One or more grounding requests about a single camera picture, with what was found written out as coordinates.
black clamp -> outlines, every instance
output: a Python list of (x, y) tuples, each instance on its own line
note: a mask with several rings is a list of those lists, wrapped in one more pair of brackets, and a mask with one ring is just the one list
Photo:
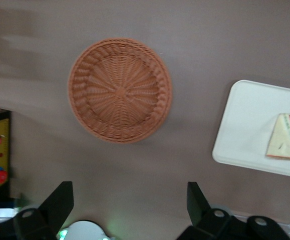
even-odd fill
[(193, 225), (177, 240), (290, 240), (268, 217), (252, 216), (242, 222), (222, 209), (211, 208), (195, 182), (188, 183), (187, 210)]

white object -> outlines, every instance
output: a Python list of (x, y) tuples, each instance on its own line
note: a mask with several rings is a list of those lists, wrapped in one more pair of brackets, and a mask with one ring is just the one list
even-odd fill
[(290, 160), (266, 157), (280, 113), (290, 113), (290, 88), (240, 80), (231, 88), (213, 158), (217, 162), (290, 176)]
[(77, 221), (63, 229), (61, 240), (114, 240), (106, 236), (100, 226), (91, 221)]
[(278, 115), (266, 155), (290, 159), (290, 114)]

wicker basket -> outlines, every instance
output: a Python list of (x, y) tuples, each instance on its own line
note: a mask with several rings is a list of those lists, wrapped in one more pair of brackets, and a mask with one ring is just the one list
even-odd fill
[(109, 38), (87, 48), (69, 78), (69, 98), (78, 121), (95, 136), (134, 143), (166, 119), (172, 86), (161, 58), (128, 38)]

sandwich slice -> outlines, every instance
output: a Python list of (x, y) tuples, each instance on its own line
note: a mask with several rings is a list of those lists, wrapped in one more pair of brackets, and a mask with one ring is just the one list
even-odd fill
[(290, 160), (290, 114), (278, 115), (266, 156)]

white plastic tray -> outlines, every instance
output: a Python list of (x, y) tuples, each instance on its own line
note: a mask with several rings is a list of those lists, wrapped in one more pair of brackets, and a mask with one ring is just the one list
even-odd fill
[(265, 156), (280, 113), (290, 113), (290, 88), (249, 80), (236, 82), (213, 149), (215, 161), (290, 176), (290, 160)]

